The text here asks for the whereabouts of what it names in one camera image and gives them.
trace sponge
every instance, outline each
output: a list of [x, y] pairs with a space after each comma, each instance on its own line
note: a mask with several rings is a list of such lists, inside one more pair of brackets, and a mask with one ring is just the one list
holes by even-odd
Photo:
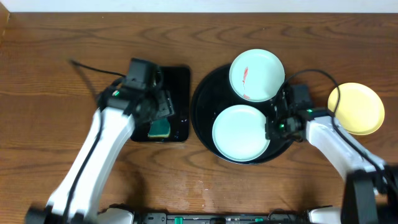
[[170, 135], [170, 123], [167, 118], [153, 121], [148, 132], [148, 138], [167, 138]]

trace yellow plate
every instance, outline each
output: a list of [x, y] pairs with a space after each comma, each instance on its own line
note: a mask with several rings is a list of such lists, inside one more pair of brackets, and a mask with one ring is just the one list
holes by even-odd
[[[380, 97], [369, 87], [359, 83], [339, 86], [341, 98], [336, 117], [351, 134], [371, 134], [384, 121], [384, 106]], [[328, 108], [333, 111], [337, 102], [337, 88], [330, 93]]]

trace white wall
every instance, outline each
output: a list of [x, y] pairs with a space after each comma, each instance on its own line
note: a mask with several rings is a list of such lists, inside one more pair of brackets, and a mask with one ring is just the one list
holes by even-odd
[[10, 12], [398, 12], [398, 0], [0, 0]]

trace wood grain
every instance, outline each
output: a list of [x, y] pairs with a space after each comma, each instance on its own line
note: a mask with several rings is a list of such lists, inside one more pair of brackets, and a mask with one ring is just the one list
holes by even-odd
[[[247, 49], [267, 49], [287, 76], [321, 68], [340, 82], [359, 82], [381, 97], [380, 130], [358, 136], [365, 147], [398, 161], [398, 17], [395, 14], [12, 14], [0, 51], [0, 222], [21, 223], [62, 181], [88, 133], [95, 105], [67, 64], [126, 72], [139, 57], [187, 64], [192, 90], [213, 69]], [[87, 72], [98, 91], [114, 77]], [[318, 106], [332, 84], [307, 83]], [[214, 156], [193, 129], [185, 143], [139, 144], [121, 151], [101, 208], [128, 203], [177, 213], [268, 213], [341, 205], [343, 181], [314, 147], [294, 144], [258, 166]]]

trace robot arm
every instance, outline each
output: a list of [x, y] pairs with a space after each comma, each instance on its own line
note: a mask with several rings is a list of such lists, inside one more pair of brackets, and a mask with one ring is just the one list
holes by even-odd
[[[376, 171], [372, 164], [364, 160], [362, 156], [337, 134], [331, 124], [331, 119], [331, 116], [322, 116], [307, 121], [305, 130], [307, 141], [325, 155], [344, 180], [346, 180], [349, 173], [355, 170], [364, 170], [366, 172]], [[337, 118], [334, 119], [339, 130], [345, 137], [365, 152], [383, 170], [386, 164], [385, 161], [371, 154], [341, 127]]]
[[98, 203], [105, 182], [121, 148], [131, 137], [135, 125], [132, 115], [123, 114], [123, 110], [111, 107], [103, 111], [96, 110], [83, 147], [69, 173], [47, 202], [47, 206], [52, 207], [53, 214], [63, 215], [69, 190], [100, 128], [101, 115], [104, 119], [103, 133], [79, 178], [69, 209], [69, 218], [74, 217], [78, 212], [88, 220], [96, 220]]

